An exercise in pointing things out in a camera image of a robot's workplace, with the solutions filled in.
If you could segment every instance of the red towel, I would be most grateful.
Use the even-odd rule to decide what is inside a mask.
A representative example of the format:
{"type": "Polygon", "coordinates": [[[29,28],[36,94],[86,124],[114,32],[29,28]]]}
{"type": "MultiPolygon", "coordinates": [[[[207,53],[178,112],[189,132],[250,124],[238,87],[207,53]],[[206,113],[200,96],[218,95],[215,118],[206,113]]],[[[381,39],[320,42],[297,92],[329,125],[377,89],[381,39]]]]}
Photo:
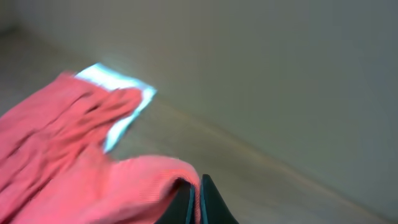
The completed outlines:
{"type": "Polygon", "coordinates": [[[0,223],[154,223],[179,177],[196,187],[198,223],[190,164],[102,153],[109,128],[140,102],[139,90],[108,92],[66,72],[1,117],[0,223]]]}

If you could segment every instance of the cloth fold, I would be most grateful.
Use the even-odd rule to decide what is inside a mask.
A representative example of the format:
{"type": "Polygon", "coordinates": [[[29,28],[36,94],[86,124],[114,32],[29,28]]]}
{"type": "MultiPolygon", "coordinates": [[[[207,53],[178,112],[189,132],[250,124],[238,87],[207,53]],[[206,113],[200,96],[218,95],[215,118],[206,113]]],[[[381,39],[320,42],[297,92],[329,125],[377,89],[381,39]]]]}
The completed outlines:
{"type": "Polygon", "coordinates": [[[162,156],[121,162],[103,153],[109,129],[142,101],[64,72],[0,118],[0,223],[154,223],[194,168],[162,156]]]}

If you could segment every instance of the crumpled cloth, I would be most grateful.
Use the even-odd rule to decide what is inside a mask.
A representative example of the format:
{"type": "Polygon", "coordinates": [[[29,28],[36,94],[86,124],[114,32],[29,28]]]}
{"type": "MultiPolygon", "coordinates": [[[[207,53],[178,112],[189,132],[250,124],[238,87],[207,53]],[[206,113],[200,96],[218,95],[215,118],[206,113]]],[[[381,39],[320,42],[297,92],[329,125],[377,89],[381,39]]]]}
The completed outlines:
{"type": "Polygon", "coordinates": [[[140,90],[108,92],[73,75],[0,118],[0,223],[154,223],[178,178],[196,188],[199,223],[200,180],[190,164],[103,153],[106,133],[139,105],[140,90]]]}

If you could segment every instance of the gray wall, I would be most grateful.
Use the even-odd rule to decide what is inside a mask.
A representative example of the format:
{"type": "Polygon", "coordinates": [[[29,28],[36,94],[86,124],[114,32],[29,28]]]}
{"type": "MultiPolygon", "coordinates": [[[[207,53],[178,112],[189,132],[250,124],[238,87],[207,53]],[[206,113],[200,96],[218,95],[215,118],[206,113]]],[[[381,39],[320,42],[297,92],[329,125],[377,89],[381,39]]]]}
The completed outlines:
{"type": "Polygon", "coordinates": [[[395,1],[17,3],[47,40],[398,221],[395,1]]]}

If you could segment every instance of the red fabric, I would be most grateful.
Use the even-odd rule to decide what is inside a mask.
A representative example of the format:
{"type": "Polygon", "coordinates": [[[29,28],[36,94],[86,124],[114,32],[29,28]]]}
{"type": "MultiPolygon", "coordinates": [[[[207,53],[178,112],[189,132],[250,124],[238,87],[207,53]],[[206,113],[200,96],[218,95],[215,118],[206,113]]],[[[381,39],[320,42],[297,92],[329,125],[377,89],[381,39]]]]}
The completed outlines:
{"type": "Polygon", "coordinates": [[[0,118],[0,223],[154,223],[179,177],[196,187],[199,222],[200,180],[190,164],[103,154],[107,131],[138,106],[140,91],[107,92],[72,75],[0,118]]]}

